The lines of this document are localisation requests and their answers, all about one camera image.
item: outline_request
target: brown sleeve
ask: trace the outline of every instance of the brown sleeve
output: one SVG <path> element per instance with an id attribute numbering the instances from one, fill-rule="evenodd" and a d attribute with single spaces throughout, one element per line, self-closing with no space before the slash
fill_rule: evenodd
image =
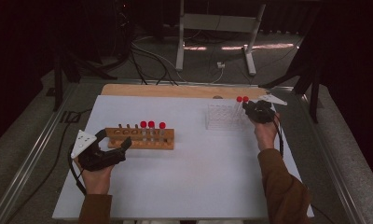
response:
<path id="1" fill-rule="evenodd" d="M 87 194 L 82 204 L 78 223 L 110 223 L 112 195 Z"/>
<path id="2" fill-rule="evenodd" d="M 276 149 L 258 155 L 270 223 L 310 223 L 307 210 L 311 201 L 308 189 L 290 175 Z"/>

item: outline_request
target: white cable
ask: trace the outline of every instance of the white cable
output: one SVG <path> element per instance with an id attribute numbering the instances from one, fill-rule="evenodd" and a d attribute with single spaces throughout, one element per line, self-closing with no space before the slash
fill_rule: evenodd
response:
<path id="1" fill-rule="evenodd" d="M 167 63 L 169 63 L 169 64 L 174 68 L 174 71 L 175 71 L 175 73 L 178 75 L 178 77 L 181 78 L 181 80 L 183 80 L 186 84 L 188 83 L 187 81 L 185 81 L 185 80 L 180 76 L 180 74 L 178 73 L 178 71 L 177 71 L 177 69 L 175 68 L 174 64 L 172 64 L 169 60 L 167 60 L 166 58 L 164 58 L 164 57 L 162 57 L 162 56 L 160 56 L 160 55 L 158 55 L 158 54 L 156 54 L 156 53 L 150 52 L 150 51 L 145 50 L 145 49 L 141 49 L 141 48 L 139 48 L 137 45 L 135 45 L 133 42 L 131 42 L 131 43 L 132 43 L 136 48 L 138 48 L 139 50 L 142 50 L 142 51 L 144 51 L 144 52 L 146 52 L 146 53 L 150 53 L 150 54 L 152 54 L 152 55 L 155 55 L 155 56 L 157 56 L 157 57 L 163 59 L 163 60 L 166 61 Z"/>
<path id="2" fill-rule="evenodd" d="M 214 82 L 210 82 L 209 84 L 214 84 L 215 82 L 219 81 L 219 79 L 222 78 L 222 75 L 224 75 L 224 68 L 221 68 L 221 75 L 219 76 L 219 78 Z"/>

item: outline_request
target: white tabletop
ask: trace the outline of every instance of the white tabletop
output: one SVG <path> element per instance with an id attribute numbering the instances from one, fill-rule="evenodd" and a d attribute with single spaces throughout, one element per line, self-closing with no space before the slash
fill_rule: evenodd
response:
<path id="1" fill-rule="evenodd" d="M 86 130 L 164 121 L 174 129 L 174 150 L 129 149 L 111 176 L 112 218 L 254 219 L 267 217 L 254 126 L 244 131 L 205 127 L 208 104 L 234 100 L 98 96 Z M 300 179 L 284 140 L 284 162 Z M 100 146 L 106 149 L 108 139 Z M 76 219 L 84 196 L 68 174 L 53 218 Z M 309 208 L 308 216 L 313 213 Z"/>

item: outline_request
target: dark background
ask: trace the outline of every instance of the dark background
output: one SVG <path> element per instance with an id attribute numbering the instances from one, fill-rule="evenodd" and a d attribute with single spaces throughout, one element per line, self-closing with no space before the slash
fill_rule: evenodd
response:
<path id="1" fill-rule="evenodd" d="M 206 2 L 187 2 L 186 10 L 206 11 Z M 0 1 L 0 137 L 41 91 L 40 78 L 53 69 L 53 36 L 82 59 L 100 62 L 100 56 L 114 52 L 109 46 L 113 46 L 111 41 L 118 34 L 107 27 L 117 25 L 111 16 L 115 8 L 128 15 L 130 23 L 145 27 L 158 39 L 166 35 L 163 23 L 171 26 L 178 23 L 177 1 L 118 3 L 120 5 L 110 1 L 100 1 L 97 5 L 92 0 Z M 213 7 L 212 13 L 217 10 L 235 14 L 226 4 L 218 1 L 221 7 Z M 232 6 L 237 4 L 243 5 L 245 1 L 232 1 Z M 265 14 L 264 21 L 275 23 L 276 19 L 269 17 L 283 14 L 277 24 L 282 24 L 281 21 L 295 24 L 292 17 L 287 16 L 292 9 L 273 8 L 277 11 L 273 9 Z M 244 15 L 249 11 L 238 13 Z M 311 20 L 308 25 L 298 28 L 283 25 L 286 28 L 274 31 L 305 36 L 292 67 L 314 61 L 319 55 L 325 56 L 319 69 L 321 83 L 329 89 L 373 171 L 373 0 L 323 1 L 314 18 L 304 20 Z M 273 24 L 261 23 L 261 32 L 270 32 L 272 28 Z M 117 47 L 116 52 L 120 52 L 123 45 Z"/>

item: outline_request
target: black cable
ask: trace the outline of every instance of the black cable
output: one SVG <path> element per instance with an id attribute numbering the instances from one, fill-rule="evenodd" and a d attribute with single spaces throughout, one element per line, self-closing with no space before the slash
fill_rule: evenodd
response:
<path id="1" fill-rule="evenodd" d="M 138 73 L 141 73 L 141 75 L 142 76 L 145 76 L 145 77 L 149 77 L 149 78 L 152 78 L 152 79 L 157 79 L 156 77 L 152 77 L 152 76 L 149 76 L 149 75 L 147 75 L 147 74 L 145 74 L 145 73 L 143 73 L 143 69 L 141 68 L 141 65 L 140 64 L 137 64 L 136 65 L 137 66 L 137 68 L 138 68 Z"/>
<path id="2" fill-rule="evenodd" d="M 237 68 L 239 68 L 239 71 L 240 71 L 240 73 L 242 73 L 242 75 L 245 77 L 245 79 L 247 79 L 247 81 L 248 81 L 248 85 L 253 85 L 253 77 L 250 77 L 250 76 L 247 76 L 246 74 L 245 74 L 245 72 L 240 68 L 240 66 L 239 66 L 239 64 L 238 63 L 236 63 L 236 65 L 237 65 Z"/>
<path id="3" fill-rule="evenodd" d="M 132 60 L 134 66 L 135 66 L 135 68 L 137 70 L 138 75 L 140 76 L 140 79 L 142 81 L 141 84 L 143 84 L 143 82 L 144 82 L 146 85 L 148 85 L 148 83 L 146 83 L 146 81 L 145 81 L 145 78 L 143 77 L 143 71 L 141 70 L 140 65 L 138 65 L 138 63 L 136 62 L 136 60 L 134 58 L 134 53 L 133 53 L 132 50 L 131 50 L 131 60 Z"/>
<path id="4" fill-rule="evenodd" d="M 81 177 L 82 173 L 84 173 L 84 170 L 85 170 L 85 169 L 82 169 L 82 170 L 81 170 L 81 172 L 80 172 L 79 175 L 78 175 L 78 178 Z"/>
<path id="5" fill-rule="evenodd" d="M 87 195 L 87 190 L 82 185 L 81 181 L 79 181 L 79 175 L 82 175 L 83 170 L 80 172 L 79 175 L 76 175 L 76 170 L 74 170 L 73 160 L 71 159 L 71 153 L 73 153 L 73 148 L 74 148 L 74 144 L 72 144 L 68 148 L 68 154 L 67 154 L 68 167 L 70 168 L 71 174 L 73 175 L 74 179 L 76 180 L 76 186 L 79 188 L 79 190 L 81 190 L 81 192 L 84 195 Z"/>
<path id="6" fill-rule="evenodd" d="M 283 129 L 280 129 L 280 119 L 279 117 L 276 116 L 276 114 L 274 114 L 274 116 L 277 118 L 277 120 L 279 121 L 279 125 L 277 125 L 276 121 L 274 120 L 273 118 L 273 124 L 274 124 L 274 127 L 276 127 L 276 130 L 277 130 L 277 134 L 279 135 L 279 143 L 280 143 L 280 155 L 282 155 L 283 157 L 283 154 L 284 154 L 284 147 L 283 147 Z"/>
<path id="7" fill-rule="evenodd" d="M 127 61 L 127 59 L 130 56 L 131 42 L 134 39 L 134 37 L 132 36 L 132 27 L 133 25 L 130 25 L 130 27 L 127 26 L 121 29 L 120 35 L 122 35 L 122 39 L 124 41 L 123 43 L 124 50 L 123 52 L 121 51 L 119 55 L 117 56 L 117 61 L 115 63 L 110 63 L 107 65 L 100 66 L 99 67 L 100 69 L 103 69 L 106 72 L 109 72 L 120 67 L 122 64 L 124 64 Z"/>
<path id="8" fill-rule="evenodd" d="M 82 112 L 74 112 L 74 111 L 70 111 L 70 112 L 74 112 L 76 113 L 75 116 L 72 117 L 72 120 L 75 120 L 77 119 L 80 115 L 86 113 L 86 112 L 89 112 L 91 111 L 91 109 L 88 109 L 88 110 L 84 110 Z M 41 183 L 35 188 L 35 190 L 29 195 L 29 197 L 21 204 L 21 206 L 15 210 L 15 212 L 9 217 L 9 219 L 7 220 L 6 224 L 10 223 L 12 221 L 12 219 L 20 212 L 20 210 L 23 208 L 24 205 L 26 205 L 32 198 L 33 196 L 41 189 L 41 187 L 47 182 L 48 178 L 50 177 L 50 175 L 52 174 L 53 170 L 55 169 L 56 165 L 58 164 L 58 161 L 59 161 L 59 157 L 61 155 L 61 151 L 62 151 L 62 142 L 64 140 L 64 137 L 65 137 L 65 133 L 68 129 L 68 127 L 70 127 L 70 124 L 71 122 L 67 123 L 67 125 L 65 126 L 64 130 L 63 130 L 63 133 L 62 133 L 62 138 L 61 138 L 61 142 L 59 143 L 59 147 L 58 147 L 58 152 L 56 154 L 56 159 L 55 159 L 55 162 L 53 163 L 52 167 L 50 168 L 49 172 L 47 173 L 47 175 L 44 177 L 44 179 L 41 181 Z"/>
<path id="9" fill-rule="evenodd" d="M 158 79 L 156 85 L 158 85 L 166 76 L 168 76 L 169 80 L 167 80 L 167 79 L 165 79 L 165 80 L 169 81 L 172 85 L 175 84 L 175 85 L 178 86 L 178 84 L 172 79 L 172 77 L 170 75 L 170 72 L 169 72 L 169 69 L 166 67 L 166 65 L 163 63 L 163 61 L 157 55 L 155 55 L 154 53 L 151 53 L 149 51 L 145 51 L 145 50 L 134 48 L 134 47 L 131 47 L 131 49 L 141 51 L 142 53 L 137 53 L 137 52 L 134 52 L 134 53 L 138 54 L 138 55 L 141 55 L 141 56 L 144 56 L 144 57 L 147 57 L 147 58 L 150 58 L 150 59 L 153 59 L 153 60 L 156 60 L 157 62 L 159 62 L 161 64 L 161 66 L 164 69 L 164 75 L 161 78 Z"/>
<path id="10" fill-rule="evenodd" d="M 139 50 L 139 51 L 141 51 L 141 52 L 143 52 L 143 53 L 149 55 L 149 56 L 150 56 L 149 58 L 151 58 L 151 59 L 155 59 L 156 61 L 158 61 L 158 62 L 162 65 L 163 69 L 165 70 L 165 74 L 167 74 L 167 75 L 169 76 L 169 80 L 170 80 L 169 82 L 170 82 L 172 85 L 176 85 L 176 86 L 178 86 L 178 84 L 173 80 L 173 78 L 172 78 L 172 76 L 171 76 L 171 74 L 170 74 L 170 72 L 169 72 L 169 69 L 167 68 L 167 66 L 164 64 L 164 62 L 161 60 L 161 58 L 160 58 L 158 55 L 156 55 L 156 54 L 154 54 L 154 53 L 152 53 L 152 52 L 149 52 L 149 51 L 143 50 L 143 49 L 138 49 L 138 48 L 133 48 L 133 49 L 135 49 L 135 50 Z"/>
<path id="11" fill-rule="evenodd" d="M 329 220 L 329 222 L 331 222 L 332 224 L 335 224 L 334 220 L 332 220 L 329 216 L 327 216 L 323 211 L 321 211 L 321 209 L 317 208 L 316 206 L 314 206 L 312 203 L 311 203 L 311 207 L 313 207 L 315 210 L 319 211 L 324 217 L 326 217 L 326 219 Z"/>

